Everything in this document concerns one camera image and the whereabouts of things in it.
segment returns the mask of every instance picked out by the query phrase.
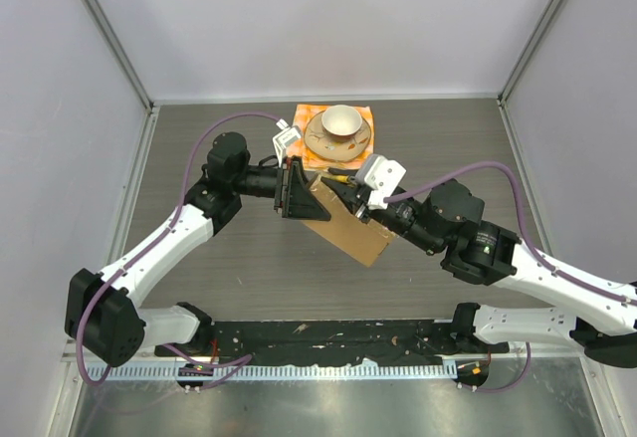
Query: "brown box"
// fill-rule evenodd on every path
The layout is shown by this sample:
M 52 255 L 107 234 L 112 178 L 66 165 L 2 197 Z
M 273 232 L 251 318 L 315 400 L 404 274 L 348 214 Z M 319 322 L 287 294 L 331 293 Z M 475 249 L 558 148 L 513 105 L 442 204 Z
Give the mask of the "brown box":
M 331 220 L 304 220 L 304 224 L 359 263 L 371 266 L 396 236 L 376 221 L 362 223 L 358 220 L 320 181 L 319 175 L 310 184 L 310 191 L 329 212 Z

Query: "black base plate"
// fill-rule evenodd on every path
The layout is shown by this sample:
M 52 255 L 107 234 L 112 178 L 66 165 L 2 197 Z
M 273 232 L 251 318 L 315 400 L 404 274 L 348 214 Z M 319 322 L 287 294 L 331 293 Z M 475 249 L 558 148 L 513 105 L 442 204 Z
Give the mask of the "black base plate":
M 339 367 L 364 358 L 378 365 L 425 365 L 440 364 L 438 354 L 463 351 L 451 338 L 450 325 L 433 320 L 217 322 L 213 339 L 221 362 L 249 353 L 251 365 Z M 486 348 L 509 351 L 506 344 Z

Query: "white teacup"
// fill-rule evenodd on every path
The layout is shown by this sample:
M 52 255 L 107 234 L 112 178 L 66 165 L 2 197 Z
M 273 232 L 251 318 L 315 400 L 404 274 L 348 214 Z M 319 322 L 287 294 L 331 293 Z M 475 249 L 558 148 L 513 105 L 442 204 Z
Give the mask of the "white teacup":
M 332 106 L 322 113 L 320 122 L 336 140 L 348 140 L 362 127 L 362 116 L 354 107 Z

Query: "yellow object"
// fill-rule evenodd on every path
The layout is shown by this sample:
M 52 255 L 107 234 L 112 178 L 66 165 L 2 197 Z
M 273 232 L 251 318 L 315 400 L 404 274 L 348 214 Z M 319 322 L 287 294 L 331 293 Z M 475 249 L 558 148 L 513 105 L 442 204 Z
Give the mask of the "yellow object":
M 297 111 L 295 112 L 294 125 L 298 126 L 301 133 L 305 135 L 308 124 L 314 118 L 317 113 L 328 109 L 330 106 L 312 106 L 307 104 L 298 104 Z M 371 138 L 367 144 L 365 150 L 354 160 L 350 161 L 332 161 L 326 160 L 316 153 L 308 149 L 303 140 L 298 140 L 296 143 L 288 147 L 288 156 L 300 156 L 303 160 L 303 167 L 305 170 L 327 170 L 330 167 L 341 168 L 345 170 L 356 170 L 360 168 L 365 159 L 371 155 L 374 151 L 374 119 L 369 107 L 355 107 L 362 116 L 362 119 L 369 124 L 371 129 Z
M 346 175 L 332 175 L 331 173 L 325 173 L 324 171 L 320 171 L 318 174 L 324 178 L 339 181 L 340 183 L 349 183 L 349 176 Z

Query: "metal floor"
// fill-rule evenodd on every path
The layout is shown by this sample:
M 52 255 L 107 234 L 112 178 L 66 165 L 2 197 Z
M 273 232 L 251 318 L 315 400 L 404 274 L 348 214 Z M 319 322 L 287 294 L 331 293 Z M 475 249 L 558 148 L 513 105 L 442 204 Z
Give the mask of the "metal floor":
M 523 359 L 495 359 L 489 385 L 513 380 L 522 365 Z M 577 358 L 536 358 L 527 378 L 500 394 L 459 390 L 447 380 L 231 382 L 201 394 L 174 394 L 134 412 L 175 387 L 167 381 L 120 382 L 106 384 L 100 394 L 85 390 L 70 435 L 603 435 Z M 96 399 L 101 407 L 96 408 Z

